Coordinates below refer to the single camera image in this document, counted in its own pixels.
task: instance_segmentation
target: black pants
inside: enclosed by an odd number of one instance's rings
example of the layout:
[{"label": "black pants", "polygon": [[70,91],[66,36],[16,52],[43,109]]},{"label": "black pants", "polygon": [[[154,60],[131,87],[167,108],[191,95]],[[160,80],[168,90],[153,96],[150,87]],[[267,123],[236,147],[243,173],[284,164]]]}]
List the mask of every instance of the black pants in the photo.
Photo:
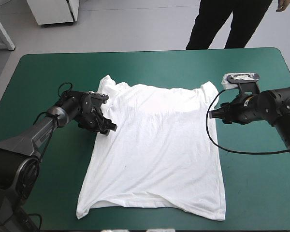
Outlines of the black pants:
[{"label": "black pants", "polygon": [[233,20],[225,48],[244,48],[272,0],[201,0],[199,15],[186,50],[208,49],[231,13]]}]

